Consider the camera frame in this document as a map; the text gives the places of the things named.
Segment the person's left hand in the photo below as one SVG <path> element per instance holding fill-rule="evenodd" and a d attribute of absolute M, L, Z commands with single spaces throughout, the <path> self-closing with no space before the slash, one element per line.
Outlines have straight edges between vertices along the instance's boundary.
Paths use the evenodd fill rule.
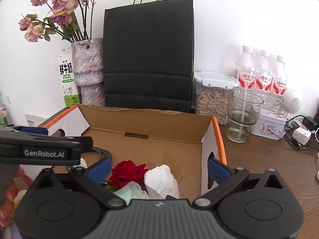
<path fill-rule="evenodd" d="M 20 177 L 26 185 L 29 187 L 32 185 L 33 180 L 25 174 L 23 168 L 19 168 L 15 177 Z M 19 190 L 18 186 L 14 181 L 12 181 L 11 185 L 5 191 L 5 195 L 7 197 L 5 203 L 1 205 L 0 216 L 1 216 L 1 227 L 5 228 L 12 222 L 12 216 L 15 210 L 14 199 L 17 196 Z"/>

